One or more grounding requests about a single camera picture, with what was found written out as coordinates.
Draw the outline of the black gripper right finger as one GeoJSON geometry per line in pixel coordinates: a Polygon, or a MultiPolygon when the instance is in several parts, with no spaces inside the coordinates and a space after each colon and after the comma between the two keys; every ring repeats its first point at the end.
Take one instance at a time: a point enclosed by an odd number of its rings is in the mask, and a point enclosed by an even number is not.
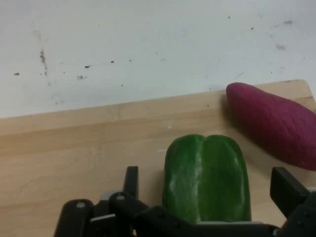
{"type": "Polygon", "coordinates": [[[316,235],[316,193],[309,191],[284,167],[273,167],[270,197],[286,217],[276,237],[316,235]]]}

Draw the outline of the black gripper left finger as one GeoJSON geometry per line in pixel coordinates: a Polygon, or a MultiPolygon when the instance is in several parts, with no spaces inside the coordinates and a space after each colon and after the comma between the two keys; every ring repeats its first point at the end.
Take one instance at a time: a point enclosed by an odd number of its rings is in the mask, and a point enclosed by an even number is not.
{"type": "Polygon", "coordinates": [[[138,167],[126,169],[122,190],[102,194],[93,204],[75,199],[64,204],[55,237],[131,237],[135,215],[148,207],[138,200],[138,167]]]}

